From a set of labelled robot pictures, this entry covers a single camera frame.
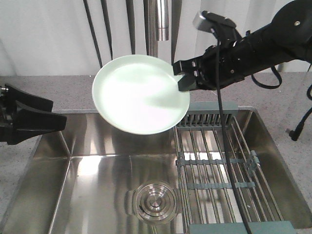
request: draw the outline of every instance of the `drain cover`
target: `drain cover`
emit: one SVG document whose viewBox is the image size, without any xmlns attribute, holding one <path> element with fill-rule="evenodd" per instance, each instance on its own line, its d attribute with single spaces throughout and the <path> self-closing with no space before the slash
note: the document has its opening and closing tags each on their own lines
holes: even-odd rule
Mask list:
<svg viewBox="0 0 312 234">
<path fill-rule="evenodd" d="M 134 199 L 139 218 L 154 225 L 171 221 L 176 215 L 176 203 L 173 189 L 164 182 L 140 186 Z"/>
</svg>

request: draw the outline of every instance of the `chrome faucet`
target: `chrome faucet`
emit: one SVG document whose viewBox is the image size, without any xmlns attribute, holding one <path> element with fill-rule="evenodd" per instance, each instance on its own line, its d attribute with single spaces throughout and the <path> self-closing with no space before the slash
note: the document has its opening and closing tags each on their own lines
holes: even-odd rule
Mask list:
<svg viewBox="0 0 312 234">
<path fill-rule="evenodd" d="M 147 54 L 157 57 L 157 41 L 169 40 L 168 0 L 147 0 Z"/>
</svg>

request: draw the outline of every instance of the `gray countertop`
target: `gray countertop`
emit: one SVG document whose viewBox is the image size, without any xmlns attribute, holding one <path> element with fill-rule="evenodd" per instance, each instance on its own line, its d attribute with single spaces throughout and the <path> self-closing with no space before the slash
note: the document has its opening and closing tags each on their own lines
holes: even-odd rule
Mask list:
<svg viewBox="0 0 312 234">
<path fill-rule="evenodd" d="M 256 75 L 259 81 L 272 84 L 275 77 L 269 73 Z M 283 84 L 276 90 L 256 86 L 248 77 L 222 90 L 223 101 L 236 101 L 238 105 L 256 108 L 277 147 L 279 148 L 299 189 L 312 209 L 312 117 L 306 121 L 297 142 L 285 133 L 294 129 L 305 112 L 312 106 L 306 90 L 312 83 L 312 73 L 283 73 Z M 54 110 L 94 109 L 91 87 L 94 76 L 17 77 L 0 78 L 0 85 L 10 83 L 18 88 L 54 101 Z M 215 91 L 192 91 L 191 101 L 216 101 Z M 0 220 L 20 179 L 25 173 L 37 137 L 16 146 L 0 143 Z M 312 230 L 299 230 L 312 234 Z"/>
</svg>

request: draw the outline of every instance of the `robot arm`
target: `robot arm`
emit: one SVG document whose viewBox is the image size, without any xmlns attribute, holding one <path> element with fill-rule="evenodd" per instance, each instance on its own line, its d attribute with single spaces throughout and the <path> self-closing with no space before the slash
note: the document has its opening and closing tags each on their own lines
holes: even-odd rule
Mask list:
<svg viewBox="0 0 312 234">
<path fill-rule="evenodd" d="M 220 87 L 242 81 L 277 64 L 300 59 L 312 63 L 312 2 L 294 0 L 272 22 L 242 38 L 228 18 L 203 11 L 195 20 L 198 30 L 220 41 Z M 174 74 L 184 74 L 179 90 L 215 90 L 216 46 L 202 56 L 174 63 Z"/>
</svg>

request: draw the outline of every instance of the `dish rack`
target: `dish rack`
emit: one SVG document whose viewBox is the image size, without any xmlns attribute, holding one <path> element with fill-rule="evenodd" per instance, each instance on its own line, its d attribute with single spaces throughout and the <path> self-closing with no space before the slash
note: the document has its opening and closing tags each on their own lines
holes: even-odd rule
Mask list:
<svg viewBox="0 0 312 234">
<path fill-rule="evenodd" d="M 193 224 L 242 222 L 229 180 L 217 103 L 205 110 L 195 105 L 174 128 L 186 233 Z M 238 107 L 232 102 L 223 105 L 231 170 L 248 222 L 283 221 L 256 151 L 249 149 L 244 126 L 236 119 Z"/>
</svg>

